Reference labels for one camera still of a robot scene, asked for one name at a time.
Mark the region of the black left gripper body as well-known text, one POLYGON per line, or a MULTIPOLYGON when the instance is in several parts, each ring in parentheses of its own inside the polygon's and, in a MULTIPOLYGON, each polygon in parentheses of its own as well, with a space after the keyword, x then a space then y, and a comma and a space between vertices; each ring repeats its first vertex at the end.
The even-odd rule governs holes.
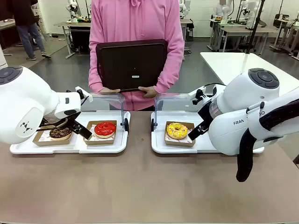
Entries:
POLYGON ((79 131, 81 125, 76 121, 76 118, 80 114, 81 112, 77 112, 63 119, 52 119, 53 121, 50 121, 50 118, 43 118, 39 125, 39 130, 46 131, 69 128, 71 131, 79 131))

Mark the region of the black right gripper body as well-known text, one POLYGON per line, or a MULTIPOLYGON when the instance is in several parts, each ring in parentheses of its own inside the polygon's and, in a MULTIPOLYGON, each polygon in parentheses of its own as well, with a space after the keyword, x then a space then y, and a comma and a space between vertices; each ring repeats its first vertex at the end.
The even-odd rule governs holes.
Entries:
POLYGON ((210 114, 209 108, 210 108, 211 100, 207 101, 202 108, 198 111, 198 115, 202 118, 202 122, 199 124, 199 126, 210 126, 211 122, 213 121, 213 117, 210 114))

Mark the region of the person's left hand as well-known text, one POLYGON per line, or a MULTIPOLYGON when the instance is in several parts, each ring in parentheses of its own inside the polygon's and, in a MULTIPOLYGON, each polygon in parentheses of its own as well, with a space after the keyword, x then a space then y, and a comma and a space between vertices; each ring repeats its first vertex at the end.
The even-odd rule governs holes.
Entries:
POLYGON ((145 98, 155 98, 158 92, 154 89, 153 86, 151 87, 138 87, 140 91, 143 92, 143 96, 145 98))

